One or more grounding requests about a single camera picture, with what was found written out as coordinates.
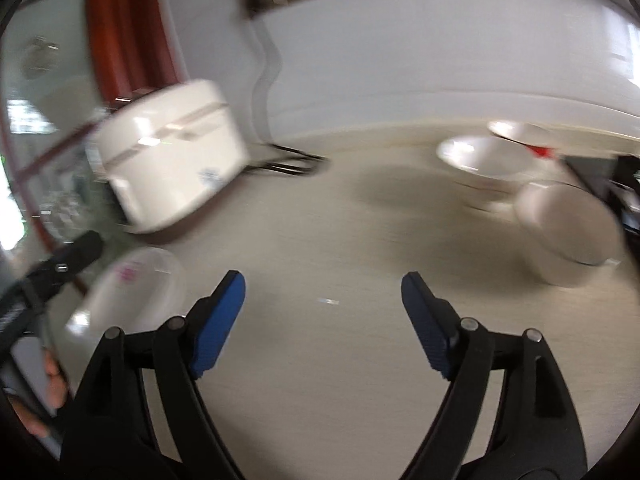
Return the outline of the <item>person's left hand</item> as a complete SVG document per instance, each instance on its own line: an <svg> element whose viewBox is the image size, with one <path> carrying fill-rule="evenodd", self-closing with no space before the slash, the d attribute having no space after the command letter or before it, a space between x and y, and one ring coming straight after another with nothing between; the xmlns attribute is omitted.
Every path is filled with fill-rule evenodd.
<svg viewBox="0 0 640 480"><path fill-rule="evenodd" d="M49 408L58 410L66 402L68 388L67 382L58 367L58 361L52 352L43 348L43 367L46 374L46 388L44 397ZM13 398L11 404L18 418L26 430L35 437L45 438L50 434L50 428L44 424L38 416L28 408L19 398Z"/></svg>

